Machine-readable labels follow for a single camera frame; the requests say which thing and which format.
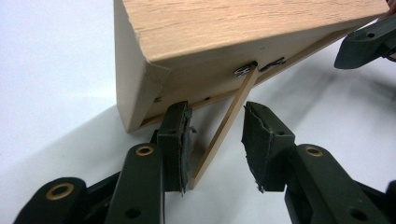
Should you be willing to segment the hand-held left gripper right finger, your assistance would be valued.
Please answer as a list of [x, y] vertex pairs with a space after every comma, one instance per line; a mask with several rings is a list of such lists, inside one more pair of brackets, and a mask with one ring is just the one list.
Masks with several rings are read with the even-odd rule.
[[293, 224], [389, 224], [389, 197], [353, 180], [325, 148], [294, 143], [267, 106], [245, 105], [242, 143], [261, 192], [283, 192]]

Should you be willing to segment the wooden photo frame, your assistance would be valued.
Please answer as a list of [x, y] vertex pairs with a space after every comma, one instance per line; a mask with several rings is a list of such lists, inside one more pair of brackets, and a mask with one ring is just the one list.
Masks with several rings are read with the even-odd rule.
[[113, 0], [117, 107], [132, 132], [187, 101], [233, 102], [196, 184], [253, 86], [382, 16], [385, 0]]

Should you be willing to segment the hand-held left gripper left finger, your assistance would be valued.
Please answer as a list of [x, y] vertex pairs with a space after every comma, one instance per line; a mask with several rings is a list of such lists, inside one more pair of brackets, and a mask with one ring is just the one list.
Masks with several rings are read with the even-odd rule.
[[191, 109], [170, 105], [152, 143], [131, 147], [120, 171], [105, 224], [164, 224], [165, 193], [186, 192]]

